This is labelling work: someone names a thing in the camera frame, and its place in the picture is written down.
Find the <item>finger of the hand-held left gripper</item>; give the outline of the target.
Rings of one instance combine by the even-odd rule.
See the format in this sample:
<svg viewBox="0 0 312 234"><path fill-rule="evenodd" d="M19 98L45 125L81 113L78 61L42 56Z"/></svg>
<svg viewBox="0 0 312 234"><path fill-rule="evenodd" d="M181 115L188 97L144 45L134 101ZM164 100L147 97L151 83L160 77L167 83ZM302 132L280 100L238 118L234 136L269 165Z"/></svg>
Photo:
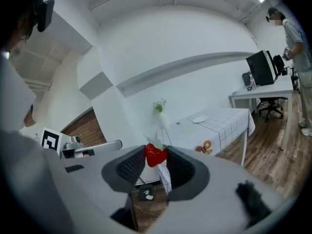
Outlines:
<svg viewBox="0 0 312 234"><path fill-rule="evenodd" d="M114 141L106 142L103 144L82 148L82 152L91 151L91 153L103 153L103 152L117 151L117 150L120 150L121 148L122 148L121 140L114 140Z"/></svg>

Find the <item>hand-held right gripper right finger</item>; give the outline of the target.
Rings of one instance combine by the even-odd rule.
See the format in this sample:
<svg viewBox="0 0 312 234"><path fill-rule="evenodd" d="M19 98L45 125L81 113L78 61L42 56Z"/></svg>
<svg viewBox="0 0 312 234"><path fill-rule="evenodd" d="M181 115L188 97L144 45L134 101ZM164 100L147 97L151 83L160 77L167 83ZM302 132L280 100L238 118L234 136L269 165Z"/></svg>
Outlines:
<svg viewBox="0 0 312 234"><path fill-rule="evenodd" d="M167 151L167 169L171 178L169 201L185 201L195 198L208 185L210 172L199 160L169 146Z"/></svg>

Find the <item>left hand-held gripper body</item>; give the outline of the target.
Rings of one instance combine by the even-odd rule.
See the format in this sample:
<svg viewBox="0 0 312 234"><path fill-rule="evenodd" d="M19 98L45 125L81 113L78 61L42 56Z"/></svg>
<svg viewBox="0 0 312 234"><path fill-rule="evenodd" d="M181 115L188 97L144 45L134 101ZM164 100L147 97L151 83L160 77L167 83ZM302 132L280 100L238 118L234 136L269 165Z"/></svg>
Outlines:
<svg viewBox="0 0 312 234"><path fill-rule="evenodd" d="M76 149L84 148L78 136L68 136L44 127L41 132L40 145L45 149L52 149L57 152L60 159L79 158L84 156L94 156L94 150L84 150L75 152Z"/></svg>

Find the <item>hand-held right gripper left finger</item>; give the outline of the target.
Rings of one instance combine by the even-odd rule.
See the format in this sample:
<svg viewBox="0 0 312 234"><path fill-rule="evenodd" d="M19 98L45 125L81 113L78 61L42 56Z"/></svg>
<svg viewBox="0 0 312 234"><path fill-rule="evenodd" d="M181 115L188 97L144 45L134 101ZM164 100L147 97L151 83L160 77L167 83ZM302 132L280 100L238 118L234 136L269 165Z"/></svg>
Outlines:
<svg viewBox="0 0 312 234"><path fill-rule="evenodd" d="M131 193L144 168L145 146L142 145L105 164L101 175L113 191Z"/></svg>

